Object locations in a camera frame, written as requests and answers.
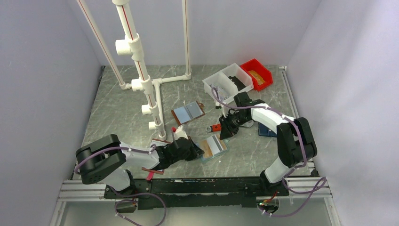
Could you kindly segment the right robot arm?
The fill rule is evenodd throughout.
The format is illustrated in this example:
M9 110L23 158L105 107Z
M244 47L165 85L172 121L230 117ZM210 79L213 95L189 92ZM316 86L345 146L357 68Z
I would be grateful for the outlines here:
M286 116L263 100L252 100L246 92L235 95L234 102L235 106L228 106L227 115L219 118L220 139L236 135L239 128L249 121L256 121L277 135L278 157L261 172L259 183L261 193L271 195L285 177L317 155L311 127L306 118Z

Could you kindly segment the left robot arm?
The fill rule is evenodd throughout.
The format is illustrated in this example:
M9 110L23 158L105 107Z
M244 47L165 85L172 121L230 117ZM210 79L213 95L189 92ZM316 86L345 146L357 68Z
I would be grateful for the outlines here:
M128 198L136 189L129 167L159 171L179 161L193 161L203 154L190 137L139 148L124 144L117 135L111 134L76 151L74 173L79 174L86 185L101 182Z

